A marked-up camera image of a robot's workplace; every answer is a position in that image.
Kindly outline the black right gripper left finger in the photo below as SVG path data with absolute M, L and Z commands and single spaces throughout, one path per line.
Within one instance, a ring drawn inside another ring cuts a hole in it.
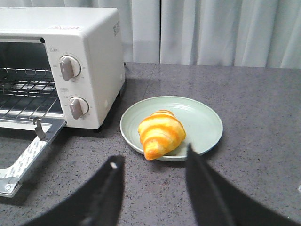
M 75 193 L 25 226 L 116 226 L 124 193 L 124 157 L 114 155 Z

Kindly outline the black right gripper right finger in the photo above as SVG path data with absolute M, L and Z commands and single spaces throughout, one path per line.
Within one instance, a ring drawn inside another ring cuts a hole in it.
M 186 186 L 199 226 L 296 226 L 256 202 L 213 170 L 187 146 Z

